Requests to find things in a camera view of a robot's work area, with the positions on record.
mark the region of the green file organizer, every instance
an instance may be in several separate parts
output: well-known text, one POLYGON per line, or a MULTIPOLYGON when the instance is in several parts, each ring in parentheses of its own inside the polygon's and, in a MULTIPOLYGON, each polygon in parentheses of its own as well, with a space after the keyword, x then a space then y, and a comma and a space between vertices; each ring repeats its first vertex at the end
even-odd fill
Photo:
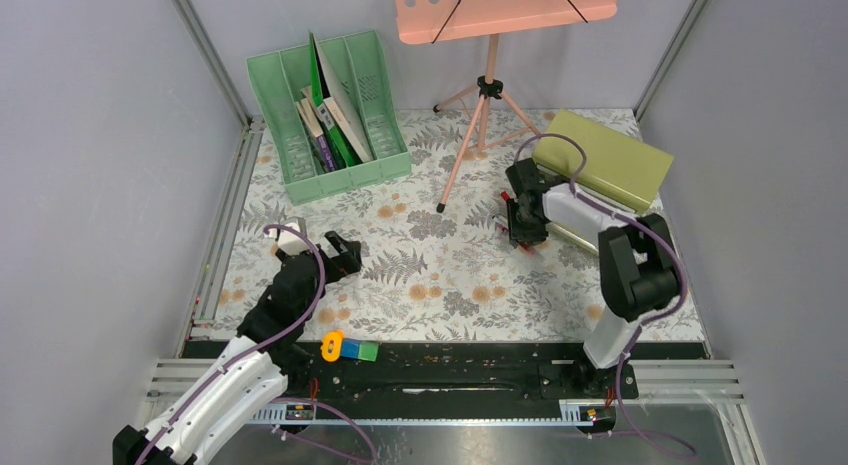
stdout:
POLYGON ((311 85, 309 45, 247 59, 250 83, 271 131, 286 191, 294 204, 408 175, 409 151, 395 118, 380 39, 374 31, 321 40, 321 46, 362 118, 374 160, 323 173, 295 108, 311 85))

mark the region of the pink music stand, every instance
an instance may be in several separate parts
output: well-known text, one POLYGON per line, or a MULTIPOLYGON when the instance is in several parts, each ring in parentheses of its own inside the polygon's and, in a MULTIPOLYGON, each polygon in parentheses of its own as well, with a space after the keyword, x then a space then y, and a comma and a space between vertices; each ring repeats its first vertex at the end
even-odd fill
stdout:
POLYGON ((490 148, 528 131, 541 133, 532 120, 503 90, 503 83, 495 80, 495 62, 498 54, 498 40, 501 33, 528 30, 532 28, 553 27, 582 21, 602 20, 615 15, 618 0, 395 0, 398 12, 398 32, 401 41, 409 44, 431 43, 435 39, 454 40, 457 38, 489 35, 489 54, 486 60, 485 75, 477 83, 465 88, 456 95, 433 107, 438 113, 451 103, 460 100, 469 93, 479 90, 480 96, 471 116, 468 132, 462 140, 457 160, 448 179, 445 192, 436 210, 445 209, 453 182, 462 163, 461 157, 468 148, 471 135, 478 125, 477 147, 490 148), (510 133, 500 139, 486 143, 486 127, 489 121, 489 100, 503 98, 515 111, 526 127, 510 133))

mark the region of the floral tablecloth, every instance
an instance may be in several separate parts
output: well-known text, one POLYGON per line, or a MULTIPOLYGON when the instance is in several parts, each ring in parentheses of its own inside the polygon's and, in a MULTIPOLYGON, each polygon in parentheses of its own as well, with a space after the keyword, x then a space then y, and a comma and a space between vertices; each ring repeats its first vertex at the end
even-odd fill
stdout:
MULTIPOLYGON (((630 110, 576 110, 610 128, 639 137, 630 110)), ((545 129, 553 111, 528 114, 545 129)), ((447 209, 436 213, 469 120, 460 111, 399 111, 412 154, 411 175, 293 206, 270 134, 265 132, 241 215, 215 319, 193 337, 229 339, 279 270, 268 223, 301 216, 309 236, 336 230, 363 242, 362 271, 327 286, 306 326, 304 340, 340 328, 374 340, 583 340, 603 311, 597 258, 552 235, 530 254, 513 249, 492 223, 504 214, 499 194, 504 170, 529 135, 463 157, 447 209)), ((489 137, 523 124, 493 111, 489 137)), ((657 198, 653 208, 661 210, 657 198)), ((691 300, 675 316, 651 324, 642 340, 703 340, 691 300)))

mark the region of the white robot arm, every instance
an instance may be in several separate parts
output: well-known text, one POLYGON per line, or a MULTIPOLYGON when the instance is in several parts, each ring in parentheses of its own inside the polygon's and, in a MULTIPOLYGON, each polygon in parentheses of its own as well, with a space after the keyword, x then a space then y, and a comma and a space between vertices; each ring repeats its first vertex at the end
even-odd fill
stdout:
POLYGON ((648 229, 671 244, 665 220, 657 214, 636 217, 611 207, 596 206, 570 183, 546 182, 532 159, 515 162, 506 171, 516 194, 507 201, 510 239, 535 244, 547 239, 547 223, 568 223, 572 232, 591 237, 600 257, 601 290, 607 307, 592 334, 583 344, 582 373, 605 375, 618 364, 642 322, 662 313, 678 295, 680 281, 671 256, 639 228, 648 229), (637 260, 644 254, 644 260, 637 260))
POLYGON ((304 245, 302 219, 277 239, 280 271, 238 326, 215 363, 143 430, 124 427, 112 442, 113 465, 206 465, 268 402, 306 385, 308 357, 295 345, 323 286, 359 272, 360 242, 324 235, 337 255, 304 245))

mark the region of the tripod leg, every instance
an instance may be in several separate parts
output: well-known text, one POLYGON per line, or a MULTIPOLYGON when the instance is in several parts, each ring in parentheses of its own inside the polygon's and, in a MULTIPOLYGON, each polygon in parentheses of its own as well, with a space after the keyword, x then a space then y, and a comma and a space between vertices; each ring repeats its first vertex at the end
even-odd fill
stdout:
POLYGON ((501 92, 501 97, 503 97, 504 101, 506 101, 506 103, 508 103, 509 106, 512 107, 512 109, 515 111, 515 114, 518 115, 518 118, 524 121, 524 123, 528 127, 530 127, 530 130, 532 130, 533 133, 535 133, 536 135, 542 133, 536 127, 536 124, 533 123, 533 120, 530 120, 530 117, 528 117, 527 114, 525 114, 524 111, 521 110, 521 107, 519 107, 518 104, 515 103, 515 100, 513 100, 512 97, 509 96, 508 93, 506 93, 506 91, 501 92))
POLYGON ((486 97, 483 100, 483 110, 480 111, 480 129, 477 131, 477 147, 480 150, 486 148, 486 127, 489 125, 489 104, 492 99, 486 97))
POLYGON ((474 90, 477 90, 478 88, 479 87, 477 86, 476 83, 474 85, 471 85, 470 87, 464 89, 463 91, 457 93, 456 95, 452 96, 451 98, 449 98, 449 99, 445 100, 444 102, 433 107, 433 111, 435 113, 439 113, 440 111, 444 110, 444 108, 447 107, 448 105, 450 105, 451 103, 459 100, 460 98, 468 95, 469 93, 473 92, 474 90))
POLYGON ((453 164, 453 170, 451 170, 451 176, 448 179, 448 184, 445 186, 445 193, 442 194, 442 200, 439 202, 439 205, 436 206, 436 211, 442 213, 445 211, 445 205, 448 203, 448 196, 450 195, 450 189, 453 188, 453 182, 456 180, 456 172, 459 171, 459 165, 462 163, 462 156, 465 155, 465 150, 468 149, 468 142, 471 141, 471 135, 474 133, 474 126, 477 124, 477 120, 480 118, 480 112, 483 110, 483 103, 485 102, 485 98, 483 95, 480 95, 480 98, 477 99, 477 107, 474 109, 474 115, 471 116, 471 123, 468 124, 468 131, 465 133, 465 138, 462 140, 462 146, 459 147, 459 153, 456 155, 456 162, 453 164))
MULTIPOLYGON (((489 55, 486 59, 486 75, 483 76, 483 80, 487 84, 491 84, 495 80, 495 62, 498 59, 499 41, 499 34, 489 35, 489 55)), ((486 148, 486 128, 489 125, 489 105, 491 101, 490 97, 486 97, 486 103, 483 104, 483 114, 480 117, 480 131, 477 134, 477 147, 480 150, 486 148)))

